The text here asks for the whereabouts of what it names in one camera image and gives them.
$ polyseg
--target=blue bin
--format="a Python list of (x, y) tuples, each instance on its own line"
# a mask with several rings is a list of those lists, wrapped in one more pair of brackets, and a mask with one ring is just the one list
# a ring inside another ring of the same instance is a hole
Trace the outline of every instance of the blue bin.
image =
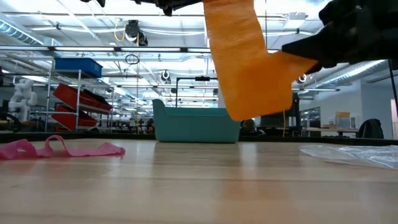
[(56, 58), (55, 69), (81, 70), (82, 78), (102, 78), (102, 66), (91, 58)]
[(156, 139), (161, 142), (234, 143), (240, 122), (223, 108), (168, 108), (153, 100)]

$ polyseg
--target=clear plastic bag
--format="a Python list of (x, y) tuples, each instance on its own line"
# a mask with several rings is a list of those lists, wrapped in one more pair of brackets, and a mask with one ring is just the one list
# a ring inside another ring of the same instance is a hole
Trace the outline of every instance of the clear plastic bag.
[(327, 162), (398, 169), (398, 146), (302, 146), (300, 150)]

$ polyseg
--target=desk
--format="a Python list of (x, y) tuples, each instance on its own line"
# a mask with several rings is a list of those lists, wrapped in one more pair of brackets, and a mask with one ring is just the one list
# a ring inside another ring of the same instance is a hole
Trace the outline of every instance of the desk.
[[(396, 223), (398, 171), (323, 162), (305, 144), (119, 139), (121, 157), (1, 161), (0, 223)], [(43, 142), (35, 142), (40, 147)], [(51, 142), (60, 149), (59, 142)]]
[(303, 128), (304, 131), (317, 131), (317, 132), (337, 132), (339, 136), (343, 136), (343, 133), (358, 133), (358, 129), (330, 129), (330, 128)]

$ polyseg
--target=white robot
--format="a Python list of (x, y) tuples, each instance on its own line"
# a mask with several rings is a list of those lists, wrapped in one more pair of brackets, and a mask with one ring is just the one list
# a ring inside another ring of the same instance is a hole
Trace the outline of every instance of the white robot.
[(18, 84), (15, 84), (15, 92), (8, 103), (10, 112), (14, 112), (17, 108), (21, 109), (19, 116), (20, 121), (29, 120), (30, 106), (37, 104), (37, 94), (32, 91), (33, 80), (21, 79)]

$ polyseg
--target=yellow cable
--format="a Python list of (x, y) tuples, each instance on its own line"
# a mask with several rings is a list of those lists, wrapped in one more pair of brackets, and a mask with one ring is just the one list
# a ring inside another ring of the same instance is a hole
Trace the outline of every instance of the yellow cable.
[(284, 133), (283, 133), (283, 137), (285, 137), (285, 130), (286, 130), (286, 117), (285, 117), (285, 110), (284, 110)]
[(119, 40), (118, 36), (116, 35), (116, 29), (118, 28), (118, 23), (119, 23), (119, 19), (116, 19), (116, 25), (114, 26), (114, 38), (119, 41), (119, 42), (123, 42), (124, 41), (124, 36), (126, 35), (126, 24), (124, 25), (124, 31), (123, 31), (123, 37), (121, 40)]

